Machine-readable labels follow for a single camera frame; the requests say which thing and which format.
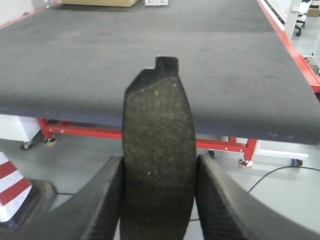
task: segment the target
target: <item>traffic cone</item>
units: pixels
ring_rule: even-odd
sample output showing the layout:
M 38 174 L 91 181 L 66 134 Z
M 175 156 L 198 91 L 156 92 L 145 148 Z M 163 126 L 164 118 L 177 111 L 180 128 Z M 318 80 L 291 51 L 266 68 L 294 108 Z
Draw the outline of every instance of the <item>traffic cone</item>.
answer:
M 0 233 L 10 233 L 46 212 L 55 196 L 51 183 L 26 179 L 0 150 Z
M 308 17 L 319 17 L 320 0 L 312 0 L 307 13 Z

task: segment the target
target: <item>gray floor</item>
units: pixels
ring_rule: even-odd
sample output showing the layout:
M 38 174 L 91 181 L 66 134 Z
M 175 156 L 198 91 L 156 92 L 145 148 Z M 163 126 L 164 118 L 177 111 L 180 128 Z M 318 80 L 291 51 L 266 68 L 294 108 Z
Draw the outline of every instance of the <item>gray floor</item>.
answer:
M 293 36 L 292 44 L 300 54 L 310 55 L 316 42 L 320 17 L 308 17 L 300 37 Z M 59 193 L 74 194 L 84 186 L 108 161 L 110 156 L 122 155 L 120 140 L 57 134 L 58 142 L 53 146 L 43 143 L 38 134 L 33 148 L 19 150 L 19 142 L 0 140 L 0 147 L 27 177 L 52 181 Z M 262 148 L 309 154 L 303 166 L 320 169 L 320 146 L 263 141 Z M 198 149 L 199 154 L 206 150 Z M 290 159 L 253 156 L 250 170 L 238 167 L 239 153 L 216 151 L 217 161 L 227 173 L 245 190 L 249 190 L 263 175 L 290 164 Z M 286 217 L 320 233 L 320 172 L 308 169 L 286 168 L 270 174 L 251 192 L 253 196 Z M 71 196 L 59 194 L 51 210 L 67 201 Z M 191 219 L 197 219 L 193 208 Z M 199 221 L 189 224 L 186 240 L 201 240 Z

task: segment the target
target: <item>gray felt table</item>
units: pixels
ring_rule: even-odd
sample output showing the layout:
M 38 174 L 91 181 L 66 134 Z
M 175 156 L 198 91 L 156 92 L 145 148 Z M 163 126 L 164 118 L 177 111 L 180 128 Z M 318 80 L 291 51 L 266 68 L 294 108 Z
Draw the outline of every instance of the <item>gray felt table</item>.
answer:
M 179 59 L 197 133 L 319 143 L 319 102 L 256 0 L 36 13 L 0 30 L 0 113 L 119 127 L 157 55 Z

